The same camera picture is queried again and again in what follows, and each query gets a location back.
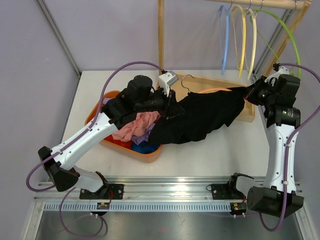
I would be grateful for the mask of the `black t shirt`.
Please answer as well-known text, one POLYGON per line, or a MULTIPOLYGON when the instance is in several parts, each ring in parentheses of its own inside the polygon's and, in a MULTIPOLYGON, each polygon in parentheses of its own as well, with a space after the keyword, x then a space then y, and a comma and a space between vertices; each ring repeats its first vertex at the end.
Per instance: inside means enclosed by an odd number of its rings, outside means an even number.
POLYGON ((146 147, 150 145, 199 142, 222 126, 229 127, 245 106, 246 87, 212 93, 190 92, 179 101, 185 113, 165 119, 161 117, 152 128, 146 147))

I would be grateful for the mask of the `pink t shirt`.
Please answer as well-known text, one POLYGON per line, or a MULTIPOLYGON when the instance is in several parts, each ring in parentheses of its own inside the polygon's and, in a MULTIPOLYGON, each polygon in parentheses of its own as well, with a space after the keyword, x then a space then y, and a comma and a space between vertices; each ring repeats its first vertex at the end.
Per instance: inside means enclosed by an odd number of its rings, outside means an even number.
POLYGON ((147 129, 155 124, 160 119, 160 114, 157 111, 140 112, 136 115, 136 119, 127 123, 120 130, 112 134, 115 140, 128 142, 133 136, 142 137, 147 129))

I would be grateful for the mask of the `purple t shirt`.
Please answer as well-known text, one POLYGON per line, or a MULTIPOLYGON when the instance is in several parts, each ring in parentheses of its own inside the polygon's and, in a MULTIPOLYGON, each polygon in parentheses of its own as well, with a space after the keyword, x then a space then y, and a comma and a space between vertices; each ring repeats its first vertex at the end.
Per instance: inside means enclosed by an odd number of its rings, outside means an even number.
POLYGON ((149 134, 159 119, 157 111, 140 112, 136 115, 136 119, 127 123, 120 130, 107 136, 104 140, 121 146, 126 149, 131 149, 132 144, 139 145, 143 141, 148 141, 149 134))

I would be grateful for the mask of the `orange clothes hanger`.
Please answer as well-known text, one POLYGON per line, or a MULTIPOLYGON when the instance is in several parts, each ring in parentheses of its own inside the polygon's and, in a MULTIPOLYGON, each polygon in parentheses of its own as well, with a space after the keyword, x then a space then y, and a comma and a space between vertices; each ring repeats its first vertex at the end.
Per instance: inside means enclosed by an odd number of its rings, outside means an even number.
POLYGON ((214 93, 218 91, 227 91, 237 84, 232 81, 210 78, 210 77, 195 77, 191 74, 179 74, 178 79, 180 80, 181 87, 186 89, 188 93, 214 93))

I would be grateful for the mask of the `blue t shirt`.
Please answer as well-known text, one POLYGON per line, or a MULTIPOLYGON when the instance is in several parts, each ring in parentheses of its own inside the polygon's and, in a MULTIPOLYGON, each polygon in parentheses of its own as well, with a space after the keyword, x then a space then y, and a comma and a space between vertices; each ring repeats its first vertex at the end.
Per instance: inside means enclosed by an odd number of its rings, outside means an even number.
POLYGON ((139 145, 132 143, 131 150, 140 154, 151 154, 158 150, 160 145, 156 144, 148 144, 147 142, 143 141, 139 145))

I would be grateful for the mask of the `green clothes hanger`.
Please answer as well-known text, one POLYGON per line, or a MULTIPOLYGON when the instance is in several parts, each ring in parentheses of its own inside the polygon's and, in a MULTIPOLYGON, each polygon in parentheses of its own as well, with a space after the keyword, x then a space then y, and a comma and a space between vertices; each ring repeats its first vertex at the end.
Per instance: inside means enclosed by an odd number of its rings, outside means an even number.
POLYGON ((277 21, 277 25, 268 40, 265 39, 261 32, 258 32, 258 35, 265 43, 265 49, 256 63, 254 74, 256 76, 269 75, 273 69, 273 64, 281 61, 281 55, 289 43, 293 48, 295 62, 301 64, 300 51, 294 37, 294 33, 301 21, 298 11, 285 10, 281 16, 265 8, 256 8, 253 11, 257 14, 264 13, 277 21))

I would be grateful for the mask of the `orange t shirt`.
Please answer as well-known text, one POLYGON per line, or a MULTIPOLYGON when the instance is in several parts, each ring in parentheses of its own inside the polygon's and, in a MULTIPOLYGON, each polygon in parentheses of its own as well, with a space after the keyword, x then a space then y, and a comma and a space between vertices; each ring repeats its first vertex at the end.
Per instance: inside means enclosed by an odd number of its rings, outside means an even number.
POLYGON ((107 141, 107 142, 113 143, 115 145, 118 145, 120 147, 129 149, 129 150, 132 149, 133 142, 131 140, 126 141, 126 142, 125 141, 121 141, 121 140, 118 140, 118 139, 114 139, 112 135, 107 136, 106 138, 104 138, 104 140, 107 141))

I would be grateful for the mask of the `cream clothes hanger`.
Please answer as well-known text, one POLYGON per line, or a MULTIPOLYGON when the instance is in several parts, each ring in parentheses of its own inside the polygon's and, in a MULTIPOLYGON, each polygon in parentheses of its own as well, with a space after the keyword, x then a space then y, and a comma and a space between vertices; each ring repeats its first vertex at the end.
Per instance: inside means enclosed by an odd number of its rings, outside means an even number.
POLYGON ((251 79, 254 65, 255 65, 255 59, 256 59, 256 50, 257 50, 257 20, 256 20, 256 14, 251 9, 252 6, 252 0, 250 1, 249 7, 245 9, 245 15, 250 16, 250 22, 252 24, 252 49, 251 49, 251 59, 250 59, 250 65, 247 67, 247 80, 249 81, 251 79))

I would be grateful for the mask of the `light blue clothes hanger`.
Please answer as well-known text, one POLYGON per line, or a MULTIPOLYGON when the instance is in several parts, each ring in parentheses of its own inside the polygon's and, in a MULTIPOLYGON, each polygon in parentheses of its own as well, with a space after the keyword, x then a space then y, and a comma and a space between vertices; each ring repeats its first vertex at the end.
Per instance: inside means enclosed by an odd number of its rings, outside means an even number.
POLYGON ((219 43, 220 43, 220 58, 221 58, 221 75, 225 74, 228 62, 229 53, 229 38, 230 38, 230 15, 229 9, 222 4, 218 10, 219 20, 219 43))

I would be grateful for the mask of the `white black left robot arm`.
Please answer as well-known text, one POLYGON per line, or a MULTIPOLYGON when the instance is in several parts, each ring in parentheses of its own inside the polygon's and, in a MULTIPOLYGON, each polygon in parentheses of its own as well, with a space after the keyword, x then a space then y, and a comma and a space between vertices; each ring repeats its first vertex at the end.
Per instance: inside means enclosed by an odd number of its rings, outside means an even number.
POLYGON ((158 79, 159 88, 152 91, 153 81, 149 77, 135 76, 116 97, 98 107, 96 116, 80 131, 53 148, 44 146, 38 151, 58 192, 80 188, 97 199, 103 199, 108 194, 108 181, 97 171, 76 167, 78 160, 104 138, 134 121, 138 113, 158 112, 166 120, 184 114, 175 91, 171 89, 178 76, 168 71, 158 79))

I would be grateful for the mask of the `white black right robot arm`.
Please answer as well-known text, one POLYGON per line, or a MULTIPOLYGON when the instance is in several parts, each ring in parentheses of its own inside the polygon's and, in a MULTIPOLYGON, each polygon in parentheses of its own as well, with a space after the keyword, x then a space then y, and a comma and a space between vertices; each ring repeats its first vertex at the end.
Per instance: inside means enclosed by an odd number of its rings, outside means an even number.
POLYGON ((300 79, 286 73, 262 76, 246 90, 246 100, 264 107, 266 135, 269 144, 267 173, 262 186, 253 177, 234 173, 227 183, 211 184, 213 200, 242 200, 244 208, 274 217, 288 217, 299 210, 304 198, 297 195, 294 179, 295 141, 301 123, 301 112, 293 105, 300 79))

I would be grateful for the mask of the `wooden clothes rack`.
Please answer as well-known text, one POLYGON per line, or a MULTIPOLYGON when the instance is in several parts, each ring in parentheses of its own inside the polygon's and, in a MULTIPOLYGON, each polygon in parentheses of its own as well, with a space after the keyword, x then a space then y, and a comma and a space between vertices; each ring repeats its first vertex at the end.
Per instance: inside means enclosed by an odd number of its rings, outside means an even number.
MULTIPOLYGON (((236 61, 236 70, 238 71, 237 77, 247 77, 247 81, 250 83, 251 77, 254 77, 254 66, 256 60, 256 51, 257 51, 257 39, 258 39, 258 25, 257 25, 257 14, 258 13, 266 13, 272 18, 274 18, 285 30, 286 32, 286 40, 283 39, 282 46, 279 47, 278 50, 273 50, 271 43, 266 44, 269 50, 273 52, 273 61, 279 60, 280 55, 285 49, 286 41, 290 40, 296 57, 296 62, 301 63, 300 53, 297 47, 297 43, 295 38, 293 37, 293 33, 299 25, 301 19, 304 17, 305 13, 308 11, 309 7, 312 4, 312 0, 253 0, 253 6, 258 6, 260 4, 260 8, 252 9, 252 8, 244 8, 239 4, 244 4, 244 0, 222 0, 222 3, 232 3, 232 9, 229 9, 229 6, 222 4, 221 10, 218 9, 218 17, 220 13, 223 13, 225 18, 225 34, 222 35, 225 40, 222 40, 222 45, 226 50, 231 42, 231 38, 234 40, 234 48, 235 48, 235 61, 236 61), (285 7, 284 9, 290 10, 291 12, 285 17, 286 19, 280 18, 275 13, 263 8, 264 4, 266 7, 285 7), (293 14, 293 18, 295 19, 295 23, 293 25, 289 25, 289 23, 285 23, 285 20, 288 20, 293 14), (236 17, 239 14, 240 23, 236 23, 236 17), (241 45, 237 44, 237 33, 236 33, 236 25, 241 26, 241 45), (246 54, 246 46, 249 40, 247 40, 248 29, 252 28, 252 45, 250 45, 251 56, 248 57, 249 63, 247 62, 247 54, 246 54)), ((161 68, 164 68, 164 36, 165 36, 165 10, 164 10, 164 1, 157 0, 157 24, 158 24, 158 63, 161 68)), ((191 83, 191 87, 194 87, 195 90, 201 90, 200 93, 206 94, 211 92, 217 92, 218 90, 228 90, 227 88, 222 87, 243 87, 240 83, 236 83, 229 80, 222 80, 218 78, 210 78, 204 76, 196 76, 194 78, 187 79, 187 83, 191 83)), ((256 107, 245 100, 244 108, 238 117, 235 119, 237 121, 252 123, 255 119, 256 107)))

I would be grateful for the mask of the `orange plastic basket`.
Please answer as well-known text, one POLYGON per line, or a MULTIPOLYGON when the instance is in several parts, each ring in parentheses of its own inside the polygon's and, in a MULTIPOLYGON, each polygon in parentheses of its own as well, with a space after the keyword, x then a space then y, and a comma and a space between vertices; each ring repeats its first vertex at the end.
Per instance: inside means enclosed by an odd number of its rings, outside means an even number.
MULTIPOLYGON (((119 92, 120 91, 118 90, 109 91, 103 95, 103 98, 115 98, 119 94, 119 92)), ((86 118, 84 125, 87 125, 91 120, 93 120, 98 109, 98 105, 99 103, 97 103, 95 107, 92 109, 91 113, 86 118)), ((120 140, 114 140, 112 136, 104 138, 99 142, 99 144, 106 149, 110 149, 119 154, 125 155, 127 157, 133 158, 144 163, 152 163, 156 161, 160 157, 161 152, 163 151, 163 145, 160 145, 151 153, 140 153, 132 149, 132 141, 122 142, 120 140)))

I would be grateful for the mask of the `right aluminium frame post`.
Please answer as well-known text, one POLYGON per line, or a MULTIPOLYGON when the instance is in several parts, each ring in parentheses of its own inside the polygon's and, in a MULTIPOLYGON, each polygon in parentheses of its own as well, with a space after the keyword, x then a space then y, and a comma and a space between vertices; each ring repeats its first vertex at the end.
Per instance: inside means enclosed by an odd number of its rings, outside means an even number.
POLYGON ((281 55, 284 52, 287 44, 290 42, 293 45, 293 52, 297 59, 300 59, 300 53, 297 50, 297 44, 294 37, 294 31, 290 29, 288 23, 291 19, 291 11, 286 10, 280 17, 274 12, 267 9, 254 9, 253 12, 258 16, 266 14, 273 18, 277 24, 269 39, 266 39, 260 27, 257 27, 257 34, 263 40, 265 48, 258 58, 257 63, 253 68, 250 82, 255 83, 261 76, 269 76, 273 72, 273 64, 281 62, 281 55))

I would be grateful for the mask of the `aluminium frame post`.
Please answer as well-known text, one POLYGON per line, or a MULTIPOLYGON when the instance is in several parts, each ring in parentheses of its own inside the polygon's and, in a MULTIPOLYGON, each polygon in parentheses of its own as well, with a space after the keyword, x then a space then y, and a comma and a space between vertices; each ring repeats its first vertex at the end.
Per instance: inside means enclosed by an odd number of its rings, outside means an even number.
POLYGON ((273 72, 273 64, 281 62, 281 55, 284 52, 287 44, 290 42, 293 45, 293 52, 297 59, 300 59, 300 53, 297 50, 297 44, 294 37, 294 31, 290 29, 288 23, 291 19, 291 11, 286 10, 280 17, 274 12, 267 9, 254 9, 253 12, 258 16, 266 14, 273 18, 277 24, 269 39, 266 39, 260 27, 257 27, 257 34, 263 40, 265 48, 258 58, 257 63, 253 68, 250 82, 255 83, 261 76, 269 76, 273 72))
POLYGON ((76 63, 76 60, 73 57, 66 41, 64 40, 64 37, 63 37, 61 31, 59 30, 59 27, 58 27, 56 21, 54 20, 54 17, 52 15, 52 13, 50 12, 46 2, 44 0, 35 0, 35 3, 37 4, 41 13, 43 14, 49 28, 51 29, 53 35, 55 36, 55 38, 56 38, 62 52, 64 53, 68 63, 72 67, 77 78, 80 79, 81 75, 82 75, 82 71, 80 70, 78 64, 76 63))

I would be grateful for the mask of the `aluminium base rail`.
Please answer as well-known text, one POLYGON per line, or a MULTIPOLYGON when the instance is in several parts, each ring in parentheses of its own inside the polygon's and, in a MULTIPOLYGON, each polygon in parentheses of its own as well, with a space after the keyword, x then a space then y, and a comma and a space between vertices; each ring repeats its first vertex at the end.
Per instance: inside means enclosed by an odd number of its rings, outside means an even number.
POLYGON ((111 199, 81 199, 82 190, 70 194, 50 189, 36 193, 33 201, 46 211, 64 212, 230 212, 240 199, 213 199, 211 184, 227 177, 109 177, 120 185, 111 199))

